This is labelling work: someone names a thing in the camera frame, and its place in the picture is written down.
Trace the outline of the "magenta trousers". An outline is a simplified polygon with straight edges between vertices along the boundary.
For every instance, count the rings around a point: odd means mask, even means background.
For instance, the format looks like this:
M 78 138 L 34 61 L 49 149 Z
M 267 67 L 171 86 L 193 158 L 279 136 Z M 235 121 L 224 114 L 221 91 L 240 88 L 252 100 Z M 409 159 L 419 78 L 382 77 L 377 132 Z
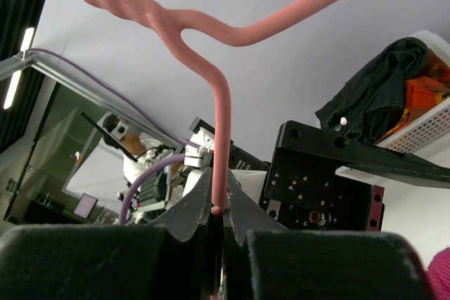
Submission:
M 447 247 L 438 252 L 431 260 L 427 278 L 436 299 L 450 300 L 449 276 L 450 276 L 450 248 Z

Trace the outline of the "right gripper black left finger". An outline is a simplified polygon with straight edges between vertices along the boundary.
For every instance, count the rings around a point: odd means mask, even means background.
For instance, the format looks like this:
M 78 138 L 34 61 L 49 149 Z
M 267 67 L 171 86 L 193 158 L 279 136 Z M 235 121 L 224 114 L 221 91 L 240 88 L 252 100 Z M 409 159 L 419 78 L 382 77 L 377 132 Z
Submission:
M 2 299 L 204 299 L 212 172 L 148 225 L 29 225 L 1 236 Z

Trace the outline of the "person in white shirt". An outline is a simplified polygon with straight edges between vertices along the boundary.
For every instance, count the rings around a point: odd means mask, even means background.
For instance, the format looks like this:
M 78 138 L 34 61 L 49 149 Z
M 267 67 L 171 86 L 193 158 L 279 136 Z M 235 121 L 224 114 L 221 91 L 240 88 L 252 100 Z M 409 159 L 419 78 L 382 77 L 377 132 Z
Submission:
M 132 216 L 154 216 L 173 207 L 183 197 L 184 187 L 177 185 L 184 163 L 168 161 L 176 149 L 154 138 L 142 138 L 141 131 L 129 126 L 118 116 L 109 114 L 102 123 L 106 145 L 121 150 L 123 172 L 129 190 L 120 192 L 120 200 Z

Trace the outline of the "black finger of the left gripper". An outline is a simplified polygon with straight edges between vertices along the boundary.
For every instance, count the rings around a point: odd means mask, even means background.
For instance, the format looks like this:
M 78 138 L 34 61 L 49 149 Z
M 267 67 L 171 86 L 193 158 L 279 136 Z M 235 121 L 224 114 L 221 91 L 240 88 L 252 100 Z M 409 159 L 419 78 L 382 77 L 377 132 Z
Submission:
M 349 167 L 410 185 L 449 187 L 449 169 L 446 167 L 292 120 L 281 125 L 281 150 L 331 175 L 340 167 Z

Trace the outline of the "white plastic laundry basket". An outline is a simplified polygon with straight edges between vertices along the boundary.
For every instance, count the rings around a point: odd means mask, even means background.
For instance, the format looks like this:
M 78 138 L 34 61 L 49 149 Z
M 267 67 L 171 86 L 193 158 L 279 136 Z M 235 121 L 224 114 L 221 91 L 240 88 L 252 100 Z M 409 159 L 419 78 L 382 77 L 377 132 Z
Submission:
M 449 66 L 449 42 L 428 30 L 415 32 L 411 36 L 424 42 L 441 61 Z M 449 99 L 379 142 L 378 146 L 397 152 L 415 152 L 447 133 L 449 133 Z

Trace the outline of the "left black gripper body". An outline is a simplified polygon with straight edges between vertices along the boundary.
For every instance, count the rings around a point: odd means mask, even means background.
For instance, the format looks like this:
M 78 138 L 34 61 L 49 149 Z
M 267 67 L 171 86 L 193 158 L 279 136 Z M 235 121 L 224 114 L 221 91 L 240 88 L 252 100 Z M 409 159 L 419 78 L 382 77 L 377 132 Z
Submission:
M 379 231 L 385 189 L 335 171 L 354 142 L 295 121 L 280 126 L 259 206 L 293 230 Z

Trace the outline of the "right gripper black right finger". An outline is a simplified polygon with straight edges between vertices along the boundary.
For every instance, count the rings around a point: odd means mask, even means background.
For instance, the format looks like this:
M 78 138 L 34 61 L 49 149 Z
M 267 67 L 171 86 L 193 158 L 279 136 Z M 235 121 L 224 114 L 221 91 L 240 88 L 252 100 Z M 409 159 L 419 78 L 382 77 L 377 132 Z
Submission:
M 401 236 L 288 230 L 229 174 L 224 213 L 228 299 L 433 299 L 416 252 Z

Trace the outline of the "orange patterned garment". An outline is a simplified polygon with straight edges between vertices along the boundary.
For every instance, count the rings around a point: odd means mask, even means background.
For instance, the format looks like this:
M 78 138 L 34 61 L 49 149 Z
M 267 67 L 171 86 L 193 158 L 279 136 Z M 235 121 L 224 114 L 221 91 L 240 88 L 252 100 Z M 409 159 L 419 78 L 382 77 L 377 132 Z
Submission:
M 432 49 L 419 73 L 404 82 L 404 110 L 399 121 L 381 138 L 406 128 L 449 97 L 449 66 Z

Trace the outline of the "black garment in basket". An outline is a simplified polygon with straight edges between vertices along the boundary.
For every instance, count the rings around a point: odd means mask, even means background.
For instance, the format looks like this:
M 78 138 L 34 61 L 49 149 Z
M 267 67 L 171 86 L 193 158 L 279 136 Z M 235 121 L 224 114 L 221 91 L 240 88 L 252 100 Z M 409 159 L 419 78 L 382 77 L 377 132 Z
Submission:
M 403 112 L 404 82 L 413 79 L 427 59 L 428 47 L 420 39 L 391 43 L 316 111 L 321 129 L 376 144 Z

